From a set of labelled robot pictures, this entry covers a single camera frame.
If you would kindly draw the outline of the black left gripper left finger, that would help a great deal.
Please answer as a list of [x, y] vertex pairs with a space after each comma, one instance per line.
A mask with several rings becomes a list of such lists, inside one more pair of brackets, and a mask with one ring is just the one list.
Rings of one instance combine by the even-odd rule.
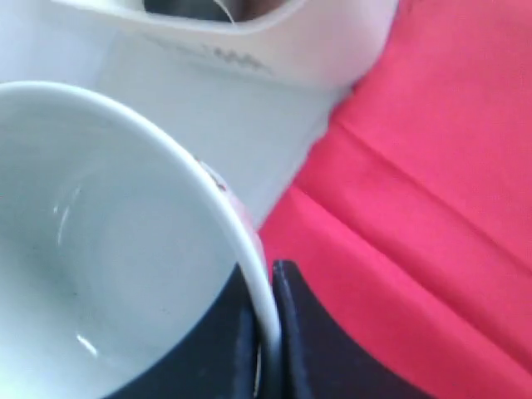
[[234, 268], [185, 338], [111, 399], [253, 398], [258, 333], [244, 278]]

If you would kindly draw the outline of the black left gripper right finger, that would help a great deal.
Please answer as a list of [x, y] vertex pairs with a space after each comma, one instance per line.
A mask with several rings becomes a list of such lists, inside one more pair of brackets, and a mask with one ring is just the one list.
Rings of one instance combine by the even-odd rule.
[[429, 397], [347, 335], [295, 262], [273, 263], [273, 294], [283, 333], [283, 398]]

